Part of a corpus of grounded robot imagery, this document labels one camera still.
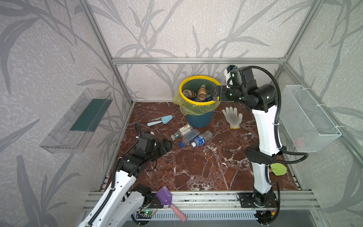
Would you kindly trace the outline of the clear bottle green cap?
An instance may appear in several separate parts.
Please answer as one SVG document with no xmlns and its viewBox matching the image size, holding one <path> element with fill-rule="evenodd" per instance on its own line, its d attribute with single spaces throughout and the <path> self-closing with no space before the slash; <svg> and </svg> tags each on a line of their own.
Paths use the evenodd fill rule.
<svg viewBox="0 0 363 227">
<path fill-rule="evenodd" d="M 186 124 L 183 127 L 179 128 L 176 133 L 171 135 L 171 139 L 173 141 L 178 138 L 182 138 L 193 130 L 193 127 L 190 124 Z"/>
</svg>

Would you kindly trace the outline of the square clear bottle blue cap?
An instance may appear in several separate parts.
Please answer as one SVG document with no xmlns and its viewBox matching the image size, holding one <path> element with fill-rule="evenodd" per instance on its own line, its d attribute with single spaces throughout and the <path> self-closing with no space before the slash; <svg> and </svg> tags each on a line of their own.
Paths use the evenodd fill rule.
<svg viewBox="0 0 363 227">
<path fill-rule="evenodd" d="M 183 148 L 187 145 L 190 145 L 193 140 L 200 135 L 199 130 L 197 129 L 193 129 L 192 131 L 190 131 L 188 134 L 186 134 L 183 138 L 182 141 L 179 143 L 180 147 Z"/>
</svg>

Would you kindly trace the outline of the clear bottle blue white label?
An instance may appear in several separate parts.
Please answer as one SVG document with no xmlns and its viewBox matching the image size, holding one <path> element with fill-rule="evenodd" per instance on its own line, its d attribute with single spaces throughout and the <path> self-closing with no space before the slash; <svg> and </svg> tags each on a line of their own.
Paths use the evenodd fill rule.
<svg viewBox="0 0 363 227">
<path fill-rule="evenodd" d="M 191 142 L 191 146 L 193 148 L 203 146 L 206 143 L 206 141 L 208 141 L 212 138 L 213 138 L 213 133 L 211 131 L 207 130 L 203 134 L 195 137 L 193 139 L 193 141 Z"/>
</svg>

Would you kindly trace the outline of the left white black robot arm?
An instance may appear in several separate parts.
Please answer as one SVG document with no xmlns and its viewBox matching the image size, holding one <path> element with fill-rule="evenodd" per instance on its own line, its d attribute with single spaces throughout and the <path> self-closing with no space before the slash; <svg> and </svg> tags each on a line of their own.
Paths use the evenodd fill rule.
<svg viewBox="0 0 363 227">
<path fill-rule="evenodd" d="M 118 158 L 111 183 L 79 226 L 121 227 L 136 210 L 151 203 L 151 189 L 142 184 L 133 185 L 149 163 L 157 162 L 171 151 L 173 143 L 166 138 L 158 139 L 150 131 L 142 132 L 138 122 L 134 127 L 138 134 L 136 141 Z"/>
</svg>

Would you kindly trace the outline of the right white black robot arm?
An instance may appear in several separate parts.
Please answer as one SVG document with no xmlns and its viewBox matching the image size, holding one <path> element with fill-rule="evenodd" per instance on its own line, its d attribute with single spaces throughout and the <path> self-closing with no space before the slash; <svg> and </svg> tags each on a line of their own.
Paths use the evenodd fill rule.
<svg viewBox="0 0 363 227">
<path fill-rule="evenodd" d="M 226 85 L 215 86 L 212 97 L 214 101 L 244 103 L 252 110 L 259 140 L 245 150 L 254 174 L 251 203 L 265 207 L 275 197 L 268 167 L 277 161 L 279 154 L 289 154 L 281 144 L 278 130 L 281 89 L 274 76 L 259 66 L 230 65 L 225 76 Z"/>
</svg>

